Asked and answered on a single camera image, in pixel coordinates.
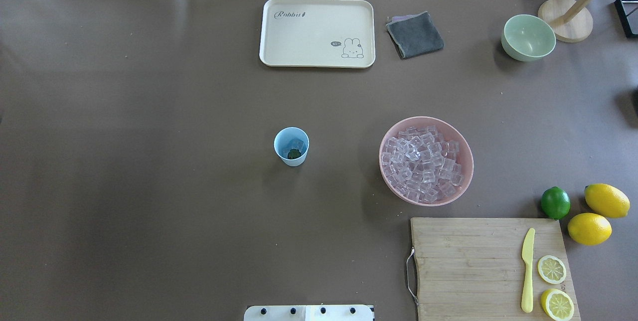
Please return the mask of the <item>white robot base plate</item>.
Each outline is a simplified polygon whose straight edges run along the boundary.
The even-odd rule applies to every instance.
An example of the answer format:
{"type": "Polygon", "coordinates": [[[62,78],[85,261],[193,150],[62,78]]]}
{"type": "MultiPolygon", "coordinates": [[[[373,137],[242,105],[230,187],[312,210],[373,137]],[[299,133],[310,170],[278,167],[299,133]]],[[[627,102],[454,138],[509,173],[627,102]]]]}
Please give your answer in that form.
{"type": "Polygon", "coordinates": [[[374,321],[374,306],[353,305],[272,305],[252,306],[244,321],[374,321]]]}

